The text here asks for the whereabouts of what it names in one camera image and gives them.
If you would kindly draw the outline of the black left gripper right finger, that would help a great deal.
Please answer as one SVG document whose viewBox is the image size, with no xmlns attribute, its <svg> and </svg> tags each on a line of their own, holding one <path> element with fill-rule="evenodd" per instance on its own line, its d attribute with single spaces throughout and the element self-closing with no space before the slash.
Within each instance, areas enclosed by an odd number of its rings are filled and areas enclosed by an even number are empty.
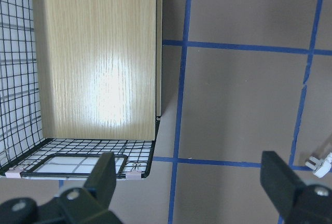
<svg viewBox="0 0 332 224">
<path fill-rule="evenodd" d="M 275 151 L 261 155 L 260 184 L 281 217 L 290 216 L 306 184 Z"/>
</svg>

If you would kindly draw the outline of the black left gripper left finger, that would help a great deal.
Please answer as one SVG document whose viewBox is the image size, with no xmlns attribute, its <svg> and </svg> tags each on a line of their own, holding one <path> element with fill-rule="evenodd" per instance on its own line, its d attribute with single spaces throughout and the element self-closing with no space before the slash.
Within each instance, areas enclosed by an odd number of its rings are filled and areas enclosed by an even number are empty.
<svg viewBox="0 0 332 224">
<path fill-rule="evenodd" d="M 105 208 L 109 208 L 116 188 L 116 166 L 113 152 L 100 155 L 84 184 L 84 188 L 98 203 Z"/>
</svg>

